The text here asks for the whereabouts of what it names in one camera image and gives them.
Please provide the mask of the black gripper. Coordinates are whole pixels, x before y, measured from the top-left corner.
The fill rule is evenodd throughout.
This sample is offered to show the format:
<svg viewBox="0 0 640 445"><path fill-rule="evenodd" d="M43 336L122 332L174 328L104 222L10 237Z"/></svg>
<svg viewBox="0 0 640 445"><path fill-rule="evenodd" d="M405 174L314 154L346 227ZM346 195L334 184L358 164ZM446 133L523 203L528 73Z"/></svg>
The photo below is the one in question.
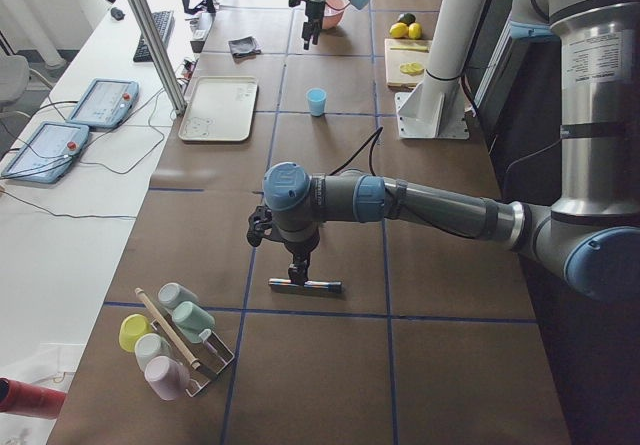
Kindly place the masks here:
<svg viewBox="0 0 640 445"><path fill-rule="evenodd" d="M319 245L319 237L309 237L301 242L284 241L285 249L292 254L293 262L288 267L288 277L291 284L305 285L309 280L308 270L311 263L311 253Z"/></svg>
<svg viewBox="0 0 640 445"><path fill-rule="evenodd" d="M312 44L317 45L322 32L323 2L308 0L305 5L305 16L308 22L303 24L302 39L303 49L308 50Z"/></svg>

